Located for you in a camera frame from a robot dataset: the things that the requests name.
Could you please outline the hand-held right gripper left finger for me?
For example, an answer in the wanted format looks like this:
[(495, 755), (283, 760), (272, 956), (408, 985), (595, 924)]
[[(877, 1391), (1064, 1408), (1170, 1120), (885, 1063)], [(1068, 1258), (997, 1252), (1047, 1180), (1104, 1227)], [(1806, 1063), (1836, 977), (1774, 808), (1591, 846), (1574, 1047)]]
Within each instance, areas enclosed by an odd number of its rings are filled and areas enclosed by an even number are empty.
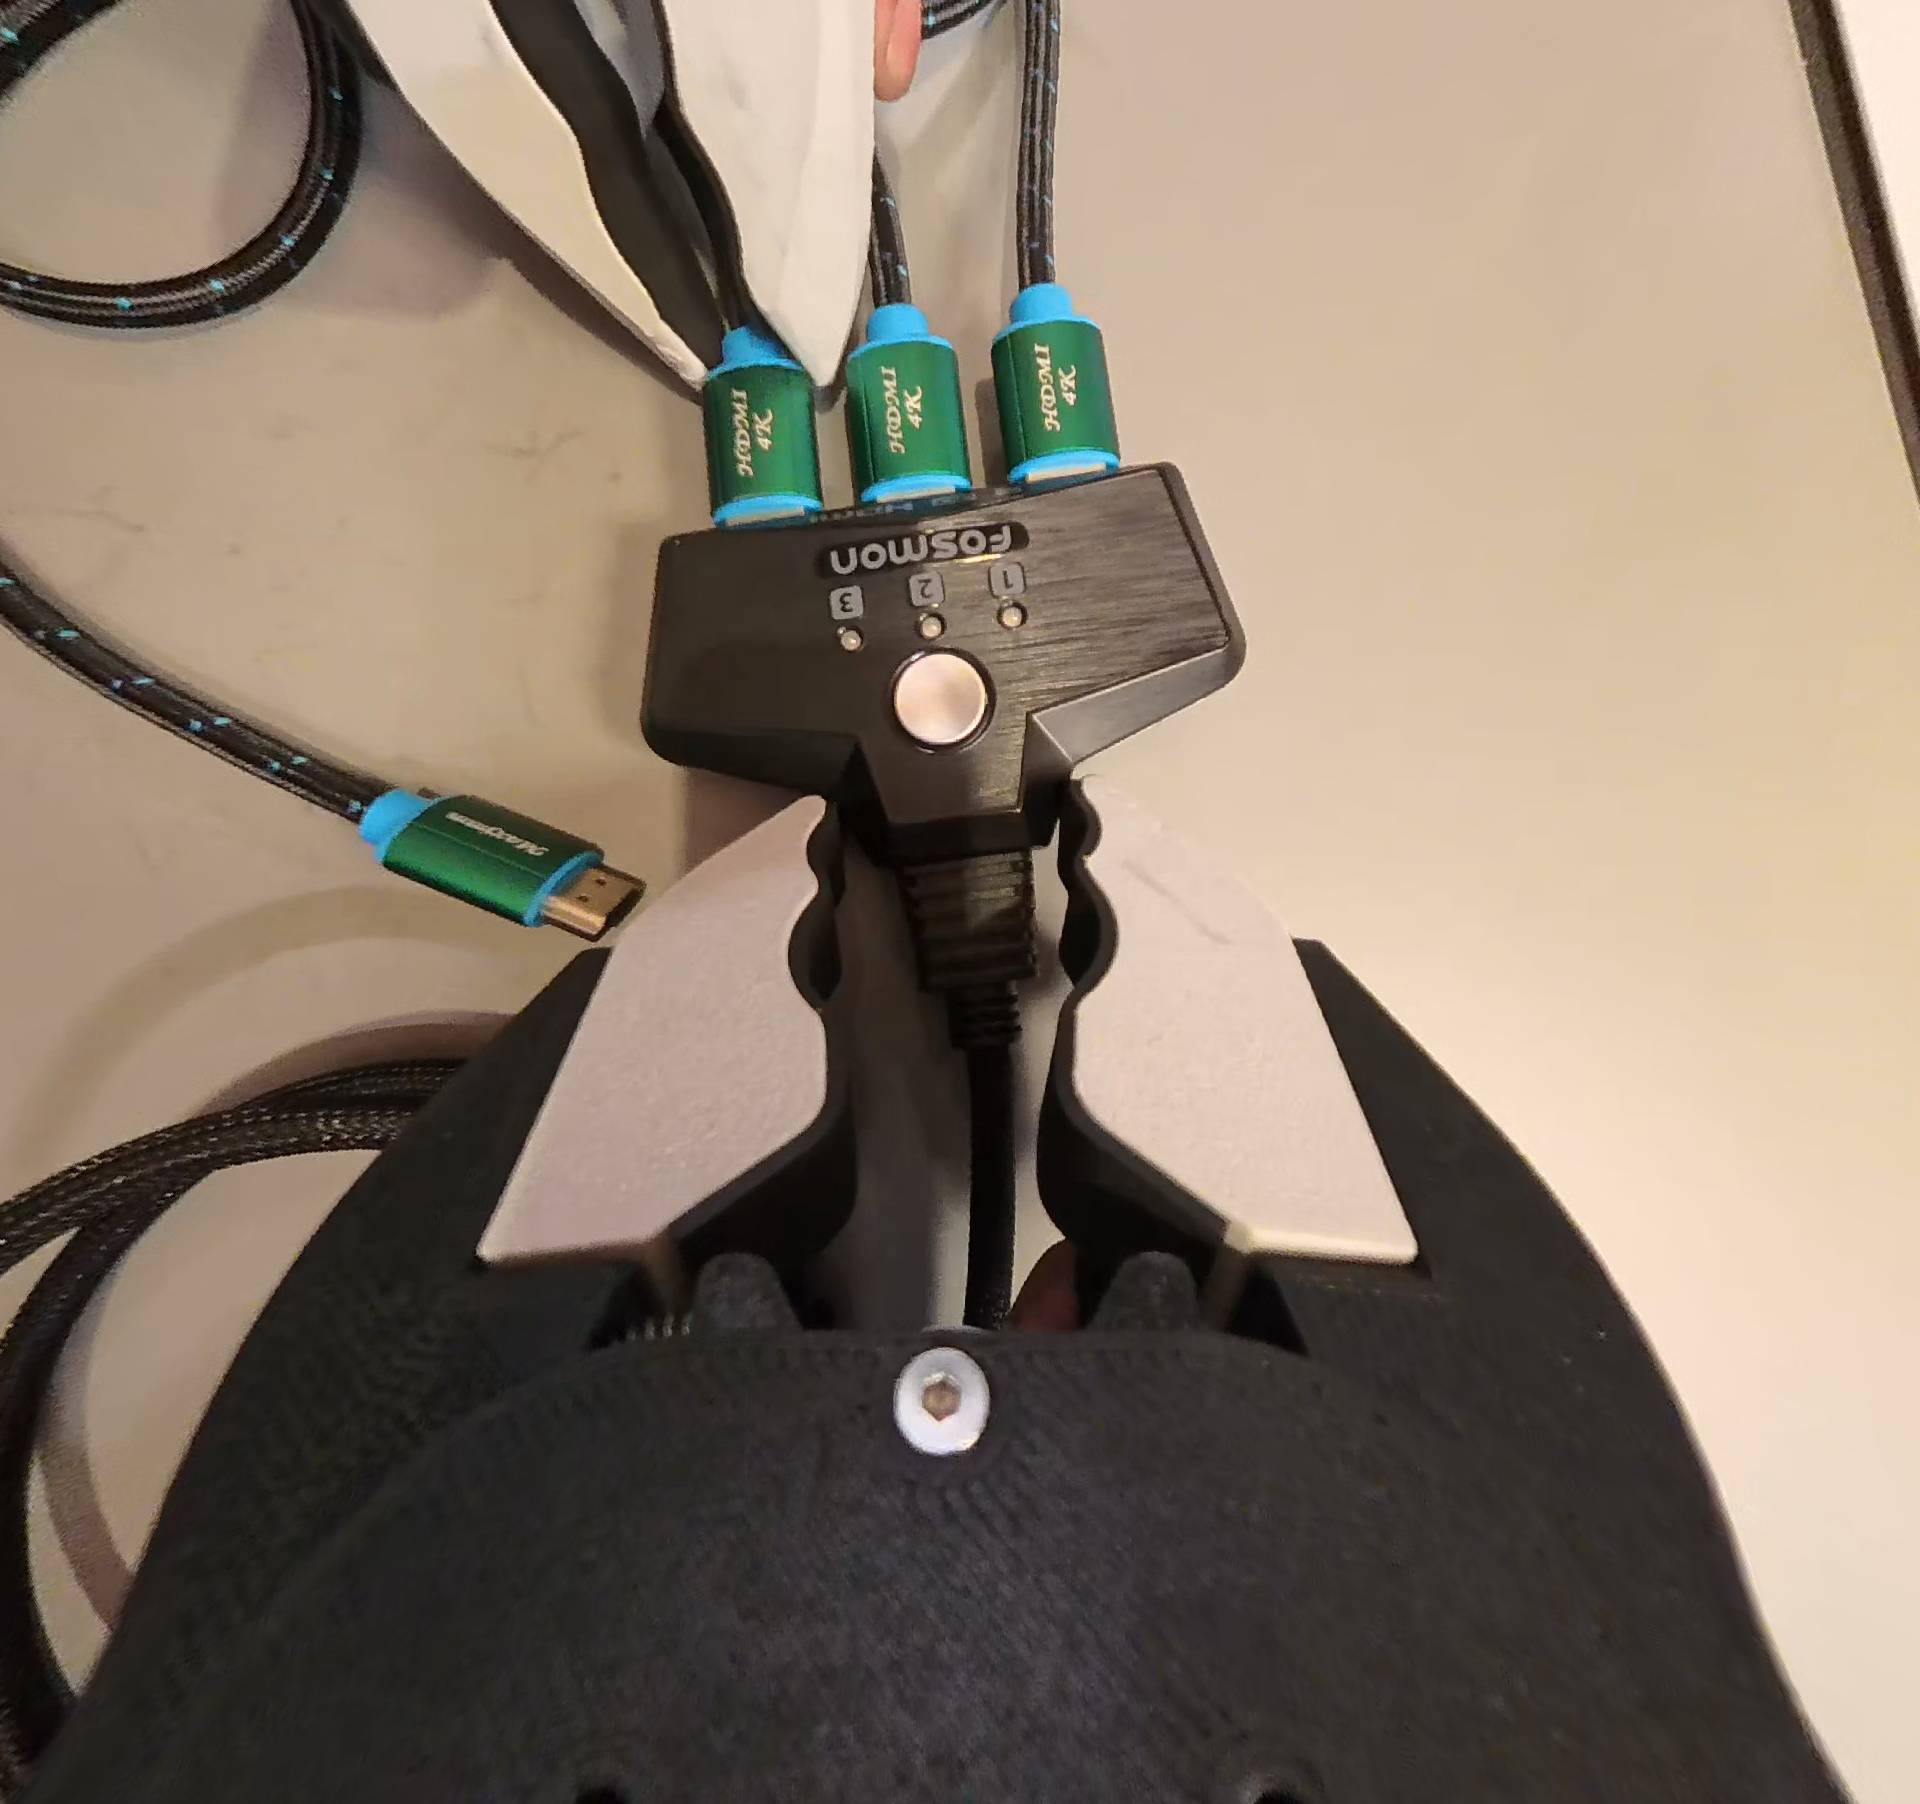
[(803, 796), (624, 928), (483, 1263), (636, 1263), (669, 1304), (731, 1252), (807, 1277), (858, 1186), (843, 892), (838, 817)]

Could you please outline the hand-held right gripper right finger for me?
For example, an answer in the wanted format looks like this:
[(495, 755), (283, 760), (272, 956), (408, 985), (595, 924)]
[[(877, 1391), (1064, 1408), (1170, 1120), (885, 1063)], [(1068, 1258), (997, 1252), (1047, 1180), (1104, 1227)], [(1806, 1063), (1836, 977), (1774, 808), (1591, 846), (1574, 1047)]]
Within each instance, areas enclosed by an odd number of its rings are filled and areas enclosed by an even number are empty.
[(1084, 1272), (1178, 1259), (1209, 1311), (1276, 1261), (1418, 1263), (1419, 1242), (1280, 916), (1110, 777), (1060, 821), (1068, 997), (1038, 1183)]

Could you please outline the black braided cable green plug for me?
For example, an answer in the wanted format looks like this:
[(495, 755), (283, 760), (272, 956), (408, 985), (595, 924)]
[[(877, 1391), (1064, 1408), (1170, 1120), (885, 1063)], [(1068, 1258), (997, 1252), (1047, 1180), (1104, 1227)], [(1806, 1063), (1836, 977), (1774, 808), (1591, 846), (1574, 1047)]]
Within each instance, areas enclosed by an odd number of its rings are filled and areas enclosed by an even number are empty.
[(1107, 474), (1120, 465), (1105, 340), (1058, 271), (1053, 180), (1062, 28), (1062, 0), (1020, 0), (1019, 288), (992, 351), (999, 444), (1015, 483)]
[(346, 822), (380, 867), (523, 928), (601, 942), (644, 880), (588, 838), (468, 794), (417, 791), (305, 749), (111, 644), (63, 600), (3, 564), (3, 622), (69, 680), (257, 783)]
[[(923, 0), (923, 42), (996, 2)], [(860, 502), (905, 502), (973, 486), (959, 352), (915, 303), (899, 200), (882, 155), (872, 159), (868, 313), (848, 355), (845, 385)]]
[[(79, 27), (124, 0), (5, 0), (5, 90)], [(213, 265), (161, 281), (70, 281), (5, 263), (5, 303), (72, 327), (205, 325), (263, 303), (319, 255), (347, 208), (364, 147), (370, 43), (327, 0), (289, 0), (309, 121), (277, 213)], [(698, 373), (712, 521), (744, 528), (822, 507), (812, 390), (783, 342), (725, 309), (719, 357)]]

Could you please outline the grey adapter block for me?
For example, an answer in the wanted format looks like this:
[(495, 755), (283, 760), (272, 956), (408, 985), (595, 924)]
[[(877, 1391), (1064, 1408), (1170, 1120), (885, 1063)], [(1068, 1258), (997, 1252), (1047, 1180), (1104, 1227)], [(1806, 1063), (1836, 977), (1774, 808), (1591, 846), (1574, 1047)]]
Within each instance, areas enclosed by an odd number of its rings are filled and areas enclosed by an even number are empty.
[(1170, 465), (672, 535), (646, 645), (659, 759), (822, 796), (894, 867), (1046, 841), (1079, 764), (1245, 661)]

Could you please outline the person's right hand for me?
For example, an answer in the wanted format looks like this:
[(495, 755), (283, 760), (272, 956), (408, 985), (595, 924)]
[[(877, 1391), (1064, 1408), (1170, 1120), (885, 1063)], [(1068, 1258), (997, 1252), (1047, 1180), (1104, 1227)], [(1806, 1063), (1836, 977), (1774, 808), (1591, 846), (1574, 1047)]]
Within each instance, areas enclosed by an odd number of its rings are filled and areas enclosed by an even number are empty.
[(1072, 1333), (1095, 1323), (1116, 1261), (1088, 1258), (1071, 1241), (1052, 1242), (1032, 1263), (1009, 1311), (1009, 1328), (1023, 1333)]

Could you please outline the black tape strip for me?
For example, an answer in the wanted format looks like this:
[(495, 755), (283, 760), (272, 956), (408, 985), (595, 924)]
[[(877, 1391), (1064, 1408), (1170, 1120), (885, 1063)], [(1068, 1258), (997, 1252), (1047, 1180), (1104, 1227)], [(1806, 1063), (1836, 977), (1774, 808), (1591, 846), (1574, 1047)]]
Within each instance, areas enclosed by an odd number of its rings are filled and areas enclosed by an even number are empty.
[(1787, 0), (1907, 471), (1918, 471), (1918, 0)]

